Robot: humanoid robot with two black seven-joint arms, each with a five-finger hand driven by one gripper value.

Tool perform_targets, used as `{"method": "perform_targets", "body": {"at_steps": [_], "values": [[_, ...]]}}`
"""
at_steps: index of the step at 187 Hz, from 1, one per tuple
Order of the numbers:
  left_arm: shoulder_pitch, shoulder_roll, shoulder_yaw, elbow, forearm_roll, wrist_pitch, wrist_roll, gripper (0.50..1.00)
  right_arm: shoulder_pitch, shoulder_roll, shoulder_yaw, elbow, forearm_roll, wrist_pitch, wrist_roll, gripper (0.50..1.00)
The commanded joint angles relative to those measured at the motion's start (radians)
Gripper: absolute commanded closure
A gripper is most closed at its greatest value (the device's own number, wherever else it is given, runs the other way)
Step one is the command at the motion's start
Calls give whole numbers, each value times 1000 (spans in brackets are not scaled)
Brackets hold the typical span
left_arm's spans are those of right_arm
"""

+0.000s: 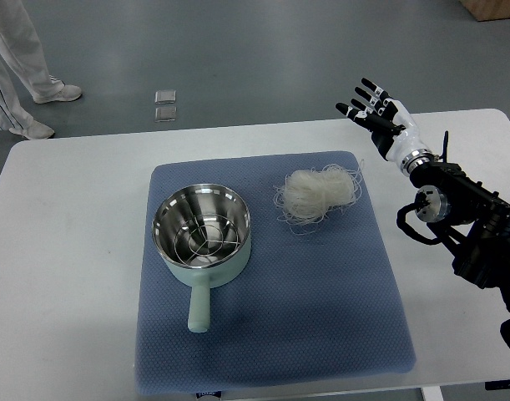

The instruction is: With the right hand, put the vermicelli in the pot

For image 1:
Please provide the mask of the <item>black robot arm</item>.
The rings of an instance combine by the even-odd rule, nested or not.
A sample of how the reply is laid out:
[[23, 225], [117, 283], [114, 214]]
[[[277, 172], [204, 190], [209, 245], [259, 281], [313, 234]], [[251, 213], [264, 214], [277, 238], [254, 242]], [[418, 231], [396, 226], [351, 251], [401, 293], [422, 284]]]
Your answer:
[[[510, 312], [510, 204], [448, 162], [446, 153], [415, 150], [403, 169], [417, 194], [398, 211], [397, 226], [415, 241], [444, 245], [454, 274], [481, 289], [498, 288]], [[510, 319], [500, 334], [510, 349]]]

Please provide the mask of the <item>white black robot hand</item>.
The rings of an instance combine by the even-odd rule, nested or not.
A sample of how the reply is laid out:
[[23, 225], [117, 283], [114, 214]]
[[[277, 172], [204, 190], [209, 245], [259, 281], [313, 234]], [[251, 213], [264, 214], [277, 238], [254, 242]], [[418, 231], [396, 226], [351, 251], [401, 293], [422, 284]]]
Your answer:
[[352, 99], [350, 104], [338, 103], [336, 109], [371, 133], [371, 141], [384, 160], [395, 163], [406, 176], [416, 166], [434, 160], [402, 102], [366, 78], [355, 92], [358, 99]]

